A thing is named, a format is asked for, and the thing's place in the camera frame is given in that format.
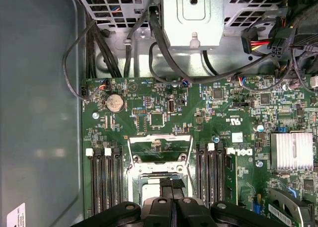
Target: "white label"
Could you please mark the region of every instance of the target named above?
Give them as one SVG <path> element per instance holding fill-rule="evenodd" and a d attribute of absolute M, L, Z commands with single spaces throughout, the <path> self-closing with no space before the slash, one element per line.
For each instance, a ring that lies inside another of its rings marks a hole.
<path fill-rule="evenodd" d="M 268 210 L 276 216 L 278 219 L 280 219 L 282 222 L 284 222 L 286 225 L 292 227 L 292 221 L 287 218 L 283 213 L 275 209 L 272 205 L 268 204 Z"/>
<path fill-rule="evenodd" d="M 6 227 L 25 227 L 25 203 L 6 216 Z"/>
<path fill-rule="evenodd" d="M 232 133 L 232 143 L 243 143 L 243 133 Z"/>

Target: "wire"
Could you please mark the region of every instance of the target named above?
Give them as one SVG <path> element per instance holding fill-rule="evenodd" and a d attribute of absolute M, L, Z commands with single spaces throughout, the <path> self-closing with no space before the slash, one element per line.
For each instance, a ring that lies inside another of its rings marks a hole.
<path fill-rule="evenodd" d="M 138 21 L 135 23 L 135 25 L 130 29 L 127 35 L 127 39 L 132 39 L 134 33 L 137 31 L 138 28 L 141 27 L 141 25 L 143 25 L 143 23 L 147 20 L 147 17 L 148 17 L 148 8 L 145 9 L 141 18 L 139 18 Z M 124 66 L 124 77 L 128 77 L 129 75 L 131 51 L 132 51 L 132 46 L 126 45 L 126 62 Z"/>
<path fill-rule="evenodd" d="M 255 51 L 256 49 L 260 48 L 262 45 L 258 45 L 258 46 L 255 46 L 255 47 L 252 47 L 252 51 Z"/>
<path fill-rule="evenodd" d="M 167 45 L 165 43 L 158 19 L 157 19 L 157 15 L 156 12 L 151 11 L 150 14 L 150 26 L 151 29 L 155 35 L 155 39 L 157 41 L 157 44 L 159 46 L 159 49 L 163 55 L 163 57 L 165 58 L 166 62 L 168 63 L 168 65 L 171 67 L 171 69 L 173 71 L 175 71 L 180 77 L 186 79 L 188 82 L 193 83 L 193 84 L 198 84 L 198 83 L 209 83 L 209 82 L 214 82 L 214 81 L 218 81 L 224 78 L 227 78 L 229 76 L 234 76 L 236 73 L 243 73 L 248 71 L 249 69 L 251 69 L 252 67 L 262 63 L 263 61 L 267 60 L 271 54 L 267 54 L 263 57 L 261 57 L 260 59 L 246 65 L 243 66 L 241 68 L 235 69 L 233 71 L 218 75 L 218 76 L 212 76 L 212 77 L 199 77 L 199 78 L 192 78 L 190 76 L 188 76 L 185 72 L 182 71 L 182 69 L 177 65 L 177 63 L 174 61 L 174 59 L 172 58 Z"/>
<path fill-rule="evenodd" d="M 208 57 L 208 52 L 207 51 L 203 51 L 202 54 L 203 54 L 204 62 L 207 65 L 207 67 L 210 70 L 210 72 L 212 72 L 213 75 L 217 76 L 219 73 L 211 65 L 211 63 L 209 61 L 209 57 Z"/>
<path fill-rule="evenodd" d="M 109 72 L 111 73 L 112 77 L 121 78 L 122 76 L 121 76 L 120 71 L 118 69 L 117 62 L 116 62 L 109 46 L 105 42 L 104 37 L 101 34 L 100 29 L 98 28 L 98 26 L 96 24 L 94 24 L 93 29 L 94 29 L 94 37 L 95 37 L 96 43 L 98 44 L 98 46 L 100 48 L 100 51 L 101 51 L 103 58 L 107 64 L 107 68 L 108 68 Z"/>
<path fill-rule="evenodd" d="M 244 84 L 242 85 L 242 87 L 243 87 L 244 89 L 247 89 L 248 91 L 251 91 L 251 92 L 260 92 L 260 91 L 272 90 L 273 88 L 276 88 L 277 86 L 279 86 L 279 85 L 284 81 L 284 79 L 287 77 L 287 75 L 288 75 L 288 73 L 290 72 L 290 70 L 291 70 L 291 63 L 288 65 L 288 68 L 286 69 L 284 75 L 280 78 L 280 80 L 279 80 L 277 83 L 271 85 L 271 86 L 268 87 L 268 88 L 264 88 L 264 89 L 251 89 L 251 88 L 249 88 L 249 87 L 246 87 Z"/>
<path fill-rule="evenodd" d="M 250 44 L 251 44 L 251 46 L 268 45 L 269 42 L 268 41 L 266 41 L 266 42 L 251 42 Z"/>
<path fill-rule="evenodd" d="M 81 96 L 79 94 L 76 93 L 76 91 L 73 89 L 72 85 L 71 85 L 71 82 L 70 82 L 70 79 L 69 79 L 69 76 L 68 76 L 68 72 L 67 72 L 67 67 L 66 67 L 66 61 L 67 61 L 67 58 L 71 52 L 71 50 L 83 39 L 83 37 L 87 34 L 87 32 L 94 26 L 95 24 L 95 21 L 92 20 L 90 22 L 90 24 L 84 29 L 84 31 L 79 35 L 79 37 L 75 40 L 75 42 L 66 50 L 66 52 L 64 53 L 63 55 L 63 59 L 62 59 L 62 68 L 63 68 L 63 76 L 64 76 L 64 79 L 66 81 L 66 84 L 69 88 L 69 90 L 71 91 L 71 93 L 77 97 L 78 99 L 81 99 L 81 100 L 90 100 L 90 99 L 93 99 L 100 91 L 100 87 L 97 88 L 90 96 L 88 97 L 84 97 L 84 96 Z"/>
<path fill-rule="evenodd" d="M 299 75 L 299 72 L 298 72 L 298 64 L 297 64 L 297 61 L 296 61 L 296 57 L 295 57 L 295 52 L 296 52 L 296 49 L 292 49 L 292 60 L 293 60 L 293 69 L 295 71 L 295 74 L 299 80 L 299 83 L 303 86 L 303 88 L 309 92 L 309 93 L 313 93 L 313 94 L 316 94 L 315 91 L 309 89 L 306 84 L 304 83 L 303 79 L 301 78 L 301 76 Z"/>
<path fill-rule="evenodd" d="M 153 69 L 153 58 L 154 58 L 154 55 L 153 55 L 153 49 L 154 49 L 154 46 L 157 45 L 157 42 L 154 42 L 150 45 L 149 47 L 149 70 L 150 70 L 150 73 L 153 75 L 153 77 L 162 82 L 162 83 L 165 83 L 165 84 L 183 84 L 183 81 L 167 81 L 165 79 L 162 79 L 160 78 L 154 71 Z"/>

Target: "integrated circuit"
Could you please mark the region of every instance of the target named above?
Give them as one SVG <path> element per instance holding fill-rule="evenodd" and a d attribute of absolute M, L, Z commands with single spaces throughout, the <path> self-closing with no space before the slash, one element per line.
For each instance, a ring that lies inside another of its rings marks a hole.
<path fill-rule="evenodd" d="M 213 89 L 213 99 L 223 99 L 223 90 Z"/>
<path fill-rule="evenodd" d="M 304 190 L 306 191 L 314 191 L 314 180 L 312 179 L 305 179 L 304 180 Z"/>
<path fill-rule="evenodd" d="M 261 94 L 260 104 L 270 104 L 270 94 Z"/>

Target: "silver heatsink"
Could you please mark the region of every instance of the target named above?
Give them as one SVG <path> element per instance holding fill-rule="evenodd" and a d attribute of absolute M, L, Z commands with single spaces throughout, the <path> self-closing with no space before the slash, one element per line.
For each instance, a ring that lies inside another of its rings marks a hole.
<path fill-rule="evenodd" d="M 271 134 L 272 168 L 312 169 L 314 166 L 313 134 Z"/>

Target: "electronic component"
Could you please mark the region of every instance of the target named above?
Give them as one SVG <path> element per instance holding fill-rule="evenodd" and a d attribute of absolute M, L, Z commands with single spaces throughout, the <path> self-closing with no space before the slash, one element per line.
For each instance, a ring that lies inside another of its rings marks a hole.
<path fill-rule="evenodd" d="M 197 121 L 197 124 L 202 124 L 202 123 L 204 122 L 204 118 L 201 117 L 201 116 L 198 116 L 198 117 L 196 117 L 195 119 L 196 119 L 196 121 Z"/>
<path fill-rule="evenodd" d="M 310 97 L 310 104 L 316 104 L 317 98 L 316 97 Z"/>
<path fill-rule="evenodd" d="M 124 109 L 124 98 L 119 94 L 112 94 L 106 99 L 106 107 L 113 113 Z"/>
<path fill-rule="evenodd" d="M 174 100 L 170 99 L 168 100 L 168 113 L 174 113 L 175 112 L 175 106 L 174 106 Z"/>
<path fill-rule="evenodd" d="M 223 99 L 223 90 L 213 89 L 213 99 Z"/>
<path fill-rule="evenodd" d="M 278 127 L 277 128 L 277 131 L 279 133 L 286 133 L 288 131 L 287 127 Z"/>
<path fill-rule="evenodd" d="M 254 131 L 255 132 L 263 132 L 264 131 L 264 126 L 262 124 L 256 124 L 254 125 Z"/>
<path fill-rule="evenodd" d="M 312 88 L 315 88 L 318 86 L 318 76 L 313 76 L 310 78 L 310 85 Z"/>
<path fill-rule="evenodd" d="M 314 180 L 310 179 L 310 180 L 304 180 L 304 190 L 306 191 L 314 191 L 315 187 L 314 187 Z"/>
<path fill-rule="evenodd" d="M 313 134 L 271 134 L 272 167 L 284 169 L 312 169 Z"/>
<path fill-rule="evenodd" d="M 256 137 L 257 137 L 258 139 L 265 139 L 266 133 L 260 133 L 260 132 L 258 132 L 258 133 L 256 133 Z"/>
<path fill-rule="evenodd" d="M 270 104 L 270 94 L 261 94 L 260 104 Z"/>
<path fill-rule="evenodd" d="M 297 116 L 304 116 L 305 111 L 303 109 L 298 109 L 296 113 L 297 113 Z"/>
<path fill-rule="evenodd" d="M 184 106 L 185 105 L 185 99 L 177 99 L 177 105 L 178 106 Z"/>

